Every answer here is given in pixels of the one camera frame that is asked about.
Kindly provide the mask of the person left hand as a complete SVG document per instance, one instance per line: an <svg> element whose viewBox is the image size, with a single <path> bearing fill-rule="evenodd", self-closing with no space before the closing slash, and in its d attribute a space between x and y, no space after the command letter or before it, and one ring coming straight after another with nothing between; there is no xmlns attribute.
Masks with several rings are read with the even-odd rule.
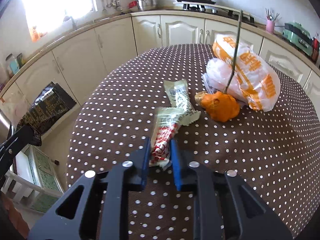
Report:
<svg viewBox="0 0 320 240"><path fill-rule="evenodd" d="M1 192L1 239L27 239L29 226L13 202Z"/></svg>

